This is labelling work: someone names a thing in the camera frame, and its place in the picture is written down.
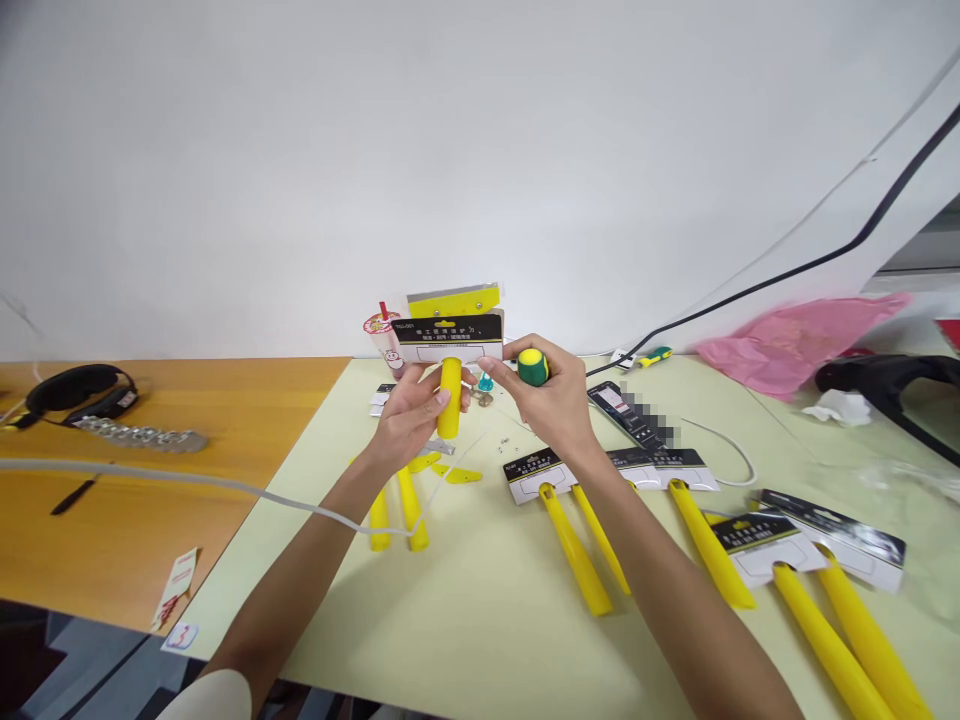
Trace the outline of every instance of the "person's left hand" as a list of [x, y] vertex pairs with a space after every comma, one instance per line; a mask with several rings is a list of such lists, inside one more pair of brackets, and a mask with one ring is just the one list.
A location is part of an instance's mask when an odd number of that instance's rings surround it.
[[[449, 391], [436, 391], [440, 386], [441, 368], [424, 378], [423, 373], [428, 367], [407, 365], [403, 377], [390, 392], [376, 434], [362, 453], [387, 477], [423, 449], [437, 429], [437, 416], [450, 402]], [[463, 368], [462, 379], [468, 385], [477, 384], [477, 378], [466, 368]], [[462, 388], [460, 412], [467, 412], [469, 407], [470, 391]]]

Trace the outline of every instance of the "light green table surface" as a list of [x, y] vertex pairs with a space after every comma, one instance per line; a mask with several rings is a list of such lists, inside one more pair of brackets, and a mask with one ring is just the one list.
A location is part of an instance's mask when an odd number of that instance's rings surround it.
[[[599, 363], [595, 359], [593, 366]], [[588, 382], [623, 377], [613, 370]], [[385, 381], [381, 361], [353, 361], [269, 490], [318, 503], [373, 435], [376, 420], [368, 416], [368, 402]], [[858, 429], [854, 441], [850, 431], [778, 407], [777, 401], [755, 396], [698, 359], [675, 357], [631, 373], [626, 382], [629, 391], [642, 394], [642, 402], [655, 405], [679, 426], [679, 446], [696, 448], [718, 476], [740, 481], [746, 467], [726, 442], [678, 416], [735, 438], [757, 467], [755, 488], [776, 488], [836, 506], [864, 521], [870, 520], [865, 514], [882, 514], [871, 510], [877, 501], [866, 493], [838, 497], [830, 492], [831, 478], [850, 482], [851, 472], [834, 474], [825, 463], [854, 466], [890, 453], [909, 456], [920, 466], [943, 467], [899, 431], [878, 424]], [[456, 440], [463, 450], [483, 436], [463, 466], [483, 472], [484, 479], [441, 489], [428, 514], [430, 547], [423, 553], [408, 552], [406, 543], [394, 538], [387, 552], [374, 554], [369, 538], [358, 536], [283, 677], [452, 718], [689, 717], [643, 618], [618, 590], [573, 498], [564, 495], [561, 501], [613, 599], [612, 616], [594, 618], [587, 611], [541, 503], [513, 503], [501, 466], [543, 443], [511, 419], [517, 412], [509, 396], [499, 388], [495, 393], [492, 407], [471, 408]], [[591, 416], [605, 448], [629, 445], [599, 412], [592, 410]], [[414, 478], [423, 502], [439, 478], [430, 470]], [[699, 493], [696, 500], [701, 507], [737, 512], [747, 492], [724, 487], [720, 493]], [[696, 557], [668, 494], [646, 492], [643, 498]], [[392, 525], [400, 527], [395, 481], [388, 485], [388, 502]], [[305, 520], [304, 513], [273, 503], [260, 501], [254, 507], [181, 619], [200, 628], [185, 654], [211, 656], [244, 598]], [[920, 552], [911, 547], [908, 587], [916, 555]], [[960, 565], [949, 572], [960, 572]], [[804, 578], [831, 617], [812, 580]], [[860, 594], [931, 709], [950, 716], [960, 666], [960, 635], [951, 618], [935, 618], [930, 607], [912, 601], [908, 592], [891, 596], [861, 589]], [[775, 590], [761, 588], [755, 597], [758, 609], [740, 616], [805, 714], [846, 717]], [[934, 610], [949, 615], [952, 607]], [[704, 650], [714, 653], [718, 663], [736, 662], [723, 648]]]

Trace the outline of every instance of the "white tissue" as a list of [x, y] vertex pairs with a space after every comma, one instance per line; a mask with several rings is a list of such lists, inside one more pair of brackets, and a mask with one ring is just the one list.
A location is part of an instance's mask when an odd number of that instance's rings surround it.
[[816, 405], [804, 408], [803, 412], [823, 422], [836, 420], [844, 427], [867, 425], [870, 422], [870, 405], [860, 393], [827, 390]]

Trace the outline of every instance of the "sleeve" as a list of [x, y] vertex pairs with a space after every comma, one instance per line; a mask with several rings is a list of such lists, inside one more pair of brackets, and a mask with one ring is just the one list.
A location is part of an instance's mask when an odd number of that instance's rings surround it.
[[180, 693], [157, 720], [250, 720], [250, 685], [236, 670], [217, 670]]

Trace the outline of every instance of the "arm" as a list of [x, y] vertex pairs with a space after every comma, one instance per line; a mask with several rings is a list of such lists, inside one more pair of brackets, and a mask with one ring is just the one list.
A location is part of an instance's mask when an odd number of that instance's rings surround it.
[[[504, 348], [536, 347], [551, 377], [533, 388], [501, 362], [480, 366], [516, 399], [541, 440], [580, 480], [620, 560], [637, 607], [700, 718], [802, 718], [789, 688], [704, 573], [663, 529], [607, 458], [590, 424], [583, 361], [536, 335]], [[719, 662], [722, 647], [735, 662]]]
[[[320, 503], [360, 523], [390, 476], [410, 462], [433, 435], [437, 416], [450, 400], [440, 370], [418, 382], [424, 366], [407, 368], [383, 410], [370, 444]], [[464, 370], [463, 379], [476, 384]], [[466, 412], [470, 393], [462, 393]], [[323, 515], [311, 515], [257, 583], [200, 677], [238, 671], [250, 685], [253, 717], [296, 647], [333, 582], [353, 542], [354, 531]]]

